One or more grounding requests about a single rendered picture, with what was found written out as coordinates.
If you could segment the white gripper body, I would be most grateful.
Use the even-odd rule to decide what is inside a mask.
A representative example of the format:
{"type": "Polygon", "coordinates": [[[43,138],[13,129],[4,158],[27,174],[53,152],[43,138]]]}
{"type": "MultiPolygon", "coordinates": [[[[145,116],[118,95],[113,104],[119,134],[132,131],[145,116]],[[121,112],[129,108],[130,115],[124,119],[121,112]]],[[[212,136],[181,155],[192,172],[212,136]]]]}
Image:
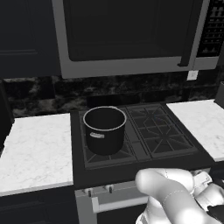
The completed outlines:
{"type": "Polygon", "coordinates": [[[193,176],[194,190],[203,191],[207,186],[213,182],[212,178],[206,171],[199,171],[193,176]]]}

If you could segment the black stove with grey front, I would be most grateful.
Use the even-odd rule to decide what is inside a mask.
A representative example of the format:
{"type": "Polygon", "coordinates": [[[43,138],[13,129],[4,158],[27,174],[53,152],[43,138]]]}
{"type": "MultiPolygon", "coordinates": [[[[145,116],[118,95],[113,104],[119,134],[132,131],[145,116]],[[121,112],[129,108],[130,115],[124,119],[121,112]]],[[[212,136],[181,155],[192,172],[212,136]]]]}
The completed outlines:
{"type": "Polygon", "coordinates": [[[209,171],[214,159],[165,103],[117,108],[127,116],[124,142],[116,154],[108,156],[96,155],[87,146],[82,118],[89,109],[70,115],[73,184],[80,224],[136,224],[148,201],[139,206],[94,213],[91,199],[108,195],[147,196],[136,185],[136,175],[143,169],[182,169],[193,175],[204,171],[213,181],[219,181],[209,171]],[[114,186],[112,193],[106,189],[107,185],[114,186]],[[85,193],[87,188],[93,189],[92,197],[85,193]]]}

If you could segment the dark block on worktop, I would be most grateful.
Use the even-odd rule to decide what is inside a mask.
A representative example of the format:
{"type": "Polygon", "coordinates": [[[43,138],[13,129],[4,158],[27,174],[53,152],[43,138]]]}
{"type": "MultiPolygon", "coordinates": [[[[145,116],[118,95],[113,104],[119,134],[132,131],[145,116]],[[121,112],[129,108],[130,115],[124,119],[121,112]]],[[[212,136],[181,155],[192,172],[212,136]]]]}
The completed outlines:
{"type": "Polygon", "coordinates": [[[214,102],[224,109],[224,81],[219,85],[217,94],[215,96],[214,102]]]}

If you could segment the black cooking pot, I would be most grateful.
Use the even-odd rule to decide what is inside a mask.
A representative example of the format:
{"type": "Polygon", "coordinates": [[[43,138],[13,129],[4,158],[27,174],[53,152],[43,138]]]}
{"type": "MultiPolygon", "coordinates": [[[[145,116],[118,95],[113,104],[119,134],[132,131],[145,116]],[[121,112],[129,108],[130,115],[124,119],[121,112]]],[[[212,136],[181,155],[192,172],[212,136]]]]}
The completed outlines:
{"type": "Polygon", "coordinates": [[[96,155],[116,154],[124,142],[126,114],[114,106],[91,108],[82,118],[87,147],[96,155]]]}

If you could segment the grey microwave oven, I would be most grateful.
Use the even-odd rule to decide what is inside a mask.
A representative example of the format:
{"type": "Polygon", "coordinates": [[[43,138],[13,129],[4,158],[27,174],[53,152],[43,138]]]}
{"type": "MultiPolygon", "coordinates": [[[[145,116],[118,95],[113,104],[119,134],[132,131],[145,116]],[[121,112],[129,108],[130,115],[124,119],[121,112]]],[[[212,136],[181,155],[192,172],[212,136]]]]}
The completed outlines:
{"type": "Polygon", "coordinates": [[[188,66],[178,66],[193,0],[52,0],[65,79],[216,68],[224,0],[204,0],[188,66]]]}

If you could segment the dark lower cupboard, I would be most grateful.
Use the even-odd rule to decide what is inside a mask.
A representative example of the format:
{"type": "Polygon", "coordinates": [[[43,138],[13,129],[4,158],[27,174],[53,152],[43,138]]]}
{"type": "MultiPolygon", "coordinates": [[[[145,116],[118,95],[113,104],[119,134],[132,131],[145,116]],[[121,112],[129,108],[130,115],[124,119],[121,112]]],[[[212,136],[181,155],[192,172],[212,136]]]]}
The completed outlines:
{"type": "Polygon", "coordinates": [[[0,197],[0,224],[79,224],[74,189],[62,186],[0,197]]]}

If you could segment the dark cupboard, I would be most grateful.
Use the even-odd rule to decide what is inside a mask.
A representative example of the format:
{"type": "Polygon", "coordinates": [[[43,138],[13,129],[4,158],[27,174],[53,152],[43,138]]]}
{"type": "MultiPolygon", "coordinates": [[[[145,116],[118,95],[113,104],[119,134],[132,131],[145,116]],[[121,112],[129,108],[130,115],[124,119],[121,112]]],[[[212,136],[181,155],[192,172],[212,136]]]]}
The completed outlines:
{"type": "Polygon", "coordinates": [[[0,0],[0,79],[60,74],[52,0],[0,0]]]}
{"type": "Polygon", "coordinates": [[[74,189],[62,186],[0,197],[0,224],[79,224],[74,189]]]}

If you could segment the dark upper cupboard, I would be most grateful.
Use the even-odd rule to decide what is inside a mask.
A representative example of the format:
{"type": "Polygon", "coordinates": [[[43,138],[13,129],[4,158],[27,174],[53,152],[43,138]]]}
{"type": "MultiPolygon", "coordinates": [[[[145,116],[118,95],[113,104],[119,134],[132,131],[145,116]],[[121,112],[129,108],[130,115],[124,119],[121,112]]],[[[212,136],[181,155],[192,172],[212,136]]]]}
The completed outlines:
{"type": "Polygon", "coordinates": [[[52,0],[0,0],[0,79],[60,74],[52,0]]]}

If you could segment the white wall socket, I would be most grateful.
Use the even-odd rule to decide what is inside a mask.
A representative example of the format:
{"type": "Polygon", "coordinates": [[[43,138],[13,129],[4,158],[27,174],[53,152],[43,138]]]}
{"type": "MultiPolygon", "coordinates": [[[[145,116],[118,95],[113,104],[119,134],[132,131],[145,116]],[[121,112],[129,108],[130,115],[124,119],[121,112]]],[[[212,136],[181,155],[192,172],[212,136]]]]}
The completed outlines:
{"type": "Polygon", "coordinates": [[[199,71],[189,71],[187,75],[187,80],[188,81],[195,81],[198,77],[199,71]]]}

